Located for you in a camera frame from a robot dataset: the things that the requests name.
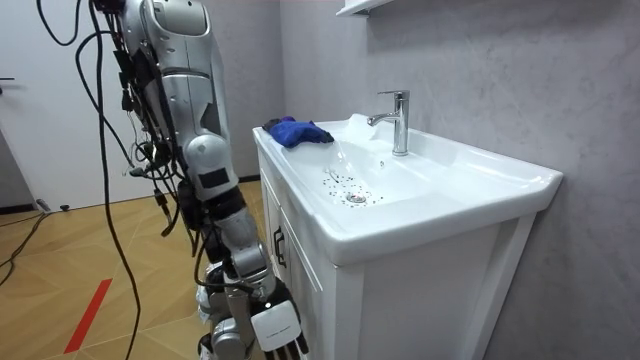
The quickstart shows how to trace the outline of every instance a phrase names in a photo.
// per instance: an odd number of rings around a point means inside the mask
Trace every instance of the chrome faucet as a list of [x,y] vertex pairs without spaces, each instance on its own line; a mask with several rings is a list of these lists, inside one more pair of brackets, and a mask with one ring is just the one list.
[[383,91],[378,94],[393,94],[395,101],[394,112],[374,115],[367,119],[369,126],[376,126],[382,120],[393,120],[395,124],[393,132],[393,155],[405,156],[409,153],[409,91],[395,90]]

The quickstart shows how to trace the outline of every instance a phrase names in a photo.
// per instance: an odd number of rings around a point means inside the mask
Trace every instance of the sink countertop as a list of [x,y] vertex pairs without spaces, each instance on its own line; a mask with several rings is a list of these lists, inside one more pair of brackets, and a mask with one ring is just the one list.
[[370,127],[360,114],[316,125],[336,141],[286,149],[262,128],[253,132],[325,233],[336,265],[538,212],[562,180],[558,171],[413,129],[410,154],[396,157],[393,124]]

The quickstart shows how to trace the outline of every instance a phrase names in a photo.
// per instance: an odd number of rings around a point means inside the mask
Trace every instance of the red tape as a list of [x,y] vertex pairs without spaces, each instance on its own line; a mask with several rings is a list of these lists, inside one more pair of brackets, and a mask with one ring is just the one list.
[[89,306],[87,306],[87,310],[85,310],[84,315],[82,315],[82,319],[80,319],[80,322],[76,327],[76,331],[73,332],[73,335],[69,340],[69,344],[67,344],[67,348],[64,349],[64,354],[78,351],[80,349],[85,336],[87,336],[87,333],[89,332],[91,323],[93,323],[93,319],[95,319],[98,309],[100,309],[102,300],[104,300],[105,295],[107,295],[107,290],[109,290],[112,280],[113,279],[102,280],[100,285],[98,285],[98,289],[96,290],[96,293],[93,294],[93,298],[91,299]]

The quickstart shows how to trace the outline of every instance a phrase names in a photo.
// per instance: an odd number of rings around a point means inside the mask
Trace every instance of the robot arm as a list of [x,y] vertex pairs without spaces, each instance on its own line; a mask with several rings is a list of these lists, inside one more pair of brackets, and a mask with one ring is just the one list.
[[297,310],[273,274],[231,162],[222,61],[205,7],[187,0],[94,0],[111,19],[122,70],[123,109],[134,110],[156,150],[184,179],[185,223],[205,239],[213,359],[250,358],[257,339],[267,358],[306,353]]

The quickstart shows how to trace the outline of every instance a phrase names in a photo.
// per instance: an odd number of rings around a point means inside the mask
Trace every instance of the textured wall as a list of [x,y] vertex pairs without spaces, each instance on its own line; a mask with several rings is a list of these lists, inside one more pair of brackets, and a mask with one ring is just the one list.
[[391,109],[411,127],[565,173],[538,217],[487,359],[640,359],[640,4],[396,0],[370,19],[283,1],[285,105]]
[[238,176],[258,174],[251,129],[284,113],[280,3],[202,0],[224,64],[227,112]]
[[31,204],[33,198],[16,164],[11,150],[0,132],[0,208]]

